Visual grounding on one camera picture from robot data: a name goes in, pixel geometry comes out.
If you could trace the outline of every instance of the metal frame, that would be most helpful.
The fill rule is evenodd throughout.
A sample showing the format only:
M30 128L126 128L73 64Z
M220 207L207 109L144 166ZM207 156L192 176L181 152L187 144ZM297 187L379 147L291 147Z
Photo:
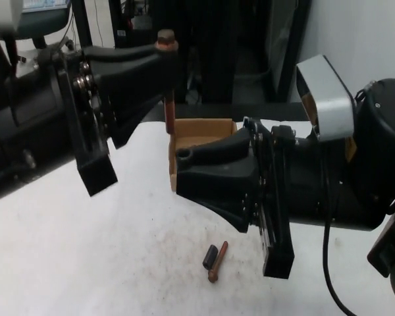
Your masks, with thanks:
M126 28L122 25L122 10L120 0L108 0L113 29L115 48L122 48L126 44Z
M260 73L266 73L270 69L270 60L265 52L265 39L267 37L267 25L269 25L270 8L274 0L258 0L256 3L256 14L253 34L253 49L259 64ZM299 0L298 8L294 11L291 25L290 37L282 64L278 87L275 87L273 73L269 71L263 76L262 85L265 100L267 102L287 102L290 95L290 87L294 77L294 70L298 62L300 47L303 41L305 25L309 15L311 0Z
M311 0L298 0L298 8L294 11L291 25L290 38L285 52L284 63L282 64L281 76L276 90L276 102L287 102L290 97L291 83L294 77L294 70L298 62L298 56L302 46L305 26L309 17Z
M92 46L91 30L88 22L85 0L72 0L72 10L78 29L80 47Z

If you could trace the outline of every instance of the black cylinder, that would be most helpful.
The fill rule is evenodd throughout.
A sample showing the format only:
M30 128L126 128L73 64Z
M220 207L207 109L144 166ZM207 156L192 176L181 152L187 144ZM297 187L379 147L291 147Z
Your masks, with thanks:
M218 248L214 245L210 245L208 252L206 253L205 259L203 260L203 267L207 270L211 270L212 266L217 259L218 256Z
M73 158L53 66L6 85L0 110L0 197Z
M321 152L317 141L298 139L287 158L287 203L290 220L302 224L324 225L324 189L321 171ZM332 226L359 230L373 230L384 219L378 205L364 203L354 192L348 179L347 165L340 172L338 201L332 214Z
M358 195L387 205L395 199L395 79L375 82L357 106L348 160Z

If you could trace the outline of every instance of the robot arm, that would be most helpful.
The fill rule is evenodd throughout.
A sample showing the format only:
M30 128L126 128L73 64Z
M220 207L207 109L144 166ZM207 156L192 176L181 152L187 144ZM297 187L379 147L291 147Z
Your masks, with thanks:
M296 78L310 136L245 118L227 139L179 149L177 194L239 232L257 225L263 274L275 278L294 261L290 221L373 230L392 215L367 258L395 292L395 79L354 100L323 56L299 64Z
M49 49L20 78L0 47L0 197L73 158L91 196L115 183L108 138L123 146L180 78L176 51L158 47Z

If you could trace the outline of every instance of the chair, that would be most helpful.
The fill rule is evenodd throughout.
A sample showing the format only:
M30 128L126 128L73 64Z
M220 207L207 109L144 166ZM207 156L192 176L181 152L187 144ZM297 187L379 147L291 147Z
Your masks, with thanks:
M55 9L23 13L15 36L16 40L32 39L36 49L61 49L66 46L69 50L75 49L73 41L65 37L62 41L47 45L45 36L65 28L69 21L71 4L66 9ZM26 58L18 57L19 61L26 62Z

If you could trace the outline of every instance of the floor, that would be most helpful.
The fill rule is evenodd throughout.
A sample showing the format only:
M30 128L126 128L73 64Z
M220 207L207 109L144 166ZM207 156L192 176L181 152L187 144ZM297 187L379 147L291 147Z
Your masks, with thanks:
M114 47L108 1L90 0L85 2L93 44L103 47ZM48 35L45 39L47 43L58 42L66 31L67 36L75 42L76 47L79 49L80 44L75 21L73 21L73 25L69 26L69 29ZM28 58L27 64L18 68L18 75L22 76L32 70L32 58L36 56L36 50L31 40L18 41L18 49L21 55ZM257 64L253 53L246 47L239 47L238 49L236 74L233 103L264 103L265 98L261 87L261 76L258 75ZM197 98L196 91L191 91L188 102L195 103Z

